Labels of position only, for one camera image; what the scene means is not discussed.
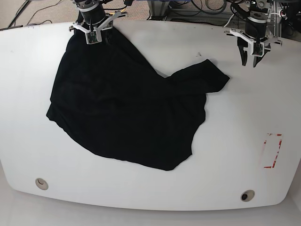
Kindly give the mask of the black t-shirt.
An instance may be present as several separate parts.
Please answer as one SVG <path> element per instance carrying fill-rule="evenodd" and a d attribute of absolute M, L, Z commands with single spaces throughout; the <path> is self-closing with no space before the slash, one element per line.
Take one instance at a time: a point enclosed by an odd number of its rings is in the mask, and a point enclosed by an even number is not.
<path fill-rule="evenodd" d="M 95 155 L 170 171 L 192 154 L 207 93 L 228 81 L 210 60 L 164 78 L 118 29 L 92 45 L 75 30 L 47 117 Z"/>

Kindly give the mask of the red tape rectangle marking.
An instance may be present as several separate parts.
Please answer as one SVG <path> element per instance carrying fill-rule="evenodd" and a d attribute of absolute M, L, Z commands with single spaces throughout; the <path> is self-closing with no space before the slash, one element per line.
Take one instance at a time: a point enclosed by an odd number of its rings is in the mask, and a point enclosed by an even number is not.
<path fill-rule="evenodd" d="M 282 134 L 267 134 L 263 144 L 261 159 L 261 165 L 264 169 L 272 169 L 275 167 L 282 140 Z"/>

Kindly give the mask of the aluminium frame stand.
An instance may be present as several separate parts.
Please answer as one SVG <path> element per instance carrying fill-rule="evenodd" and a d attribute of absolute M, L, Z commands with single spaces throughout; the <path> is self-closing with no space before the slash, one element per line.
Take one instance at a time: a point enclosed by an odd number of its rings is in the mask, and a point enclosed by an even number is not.
<path fill-rule="evenodd" d="M 238 3 L 244 10 L 248 10 L 246 0 L 148 0 L 150 18 L 152 20 L 183 20 L 211 24 L 222 23 L 227 26 L 235 16 L 230 9 L 231 3 Z M 272 13 L 268 28 L 270 33 L 277 32 L 282 36 L 280 24 L 282 9 L 278 0 L 272 0 Z"/>

